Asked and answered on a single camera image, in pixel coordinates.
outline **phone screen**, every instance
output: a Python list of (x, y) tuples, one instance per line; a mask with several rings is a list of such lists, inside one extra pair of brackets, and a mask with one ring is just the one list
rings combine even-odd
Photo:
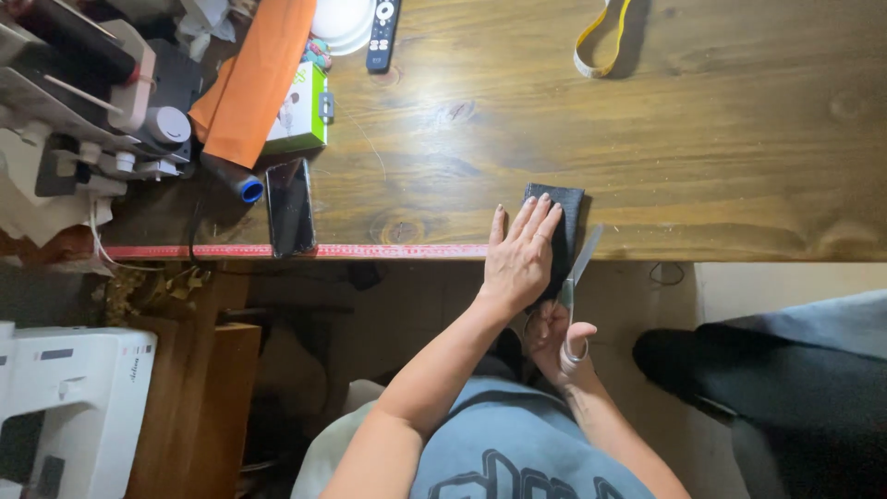
[(308, 162), (301, 158), (272, 166), (265, 172), (265, 183), (274, 257), (289, 257), (313, 249)]

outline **scissor blade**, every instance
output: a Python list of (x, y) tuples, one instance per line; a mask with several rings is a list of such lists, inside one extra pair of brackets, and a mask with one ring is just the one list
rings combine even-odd
[(594, 253), (594, 249), (598, 247), (601, 234), (604, 234), (604, 225), (598, 224), (592, 231), (592, 235), (588, 236), (588, 239), (585, 240), (585, 246), (579, 251), (576, 263), (573, 264), (573, 270), (569, 272), (573, 278), (573, 286), (576, 286), (579, 283), (579, 278), (582, 277), (582, 272), (584, 272), (585, 267), (588, 266), (588, 261), (592, 259), (592, 254)]

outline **yellow measuring tape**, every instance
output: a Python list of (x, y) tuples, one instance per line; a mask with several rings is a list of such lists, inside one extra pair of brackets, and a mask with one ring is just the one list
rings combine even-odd
[(619, 32), (616, 34), (616, 55), (613, 56), (613, 59), (606, 66), (595, 67), (585, 64), (585, 62), (582, 61), (582, 58), (579, 57), (579, 45), (581, 45), (592, 31), (604, 21), (604, 18), (607, 17), (609, 0), (607, 0), (607, 3), (604, 5), (604, 10), (600, 12), (598, 19), (589, 25), (588, 28), (582, 32), (582, 35), (579, 35), (579, 38), (576, 40), (576, 49), (573, 51), (573, 62), (576, 63), (576, 69), (579, 70), (579, 73), (582, 73), (582, 76), (586, 78), (603, 78), (613, 69), (613, 65), (616, 64), (616, 59), (619, 57), (619, 44), (622, 42), (622, 33), (625, 31), (625, 11), (628, 9), (628, 4), (630, 2), (631, 0), (623, 0), (622, 2), (622, 11), (619, 13)]

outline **white sewing machine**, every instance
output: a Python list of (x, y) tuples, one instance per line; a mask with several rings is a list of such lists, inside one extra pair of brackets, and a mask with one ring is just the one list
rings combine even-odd
[(46, 410), (28, 484), (0, 476), (0, 499), (120, 499), (126, 492), (157, 348), (121, 328), (15, 330), (0, 321), (0, 432)]

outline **orange paper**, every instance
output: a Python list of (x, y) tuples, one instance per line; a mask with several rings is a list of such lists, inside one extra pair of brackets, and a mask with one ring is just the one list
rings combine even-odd
[(203, 151), (252, 169), (302, 59), (317, 0), (262, 0), (240, 54), (188, 115)]

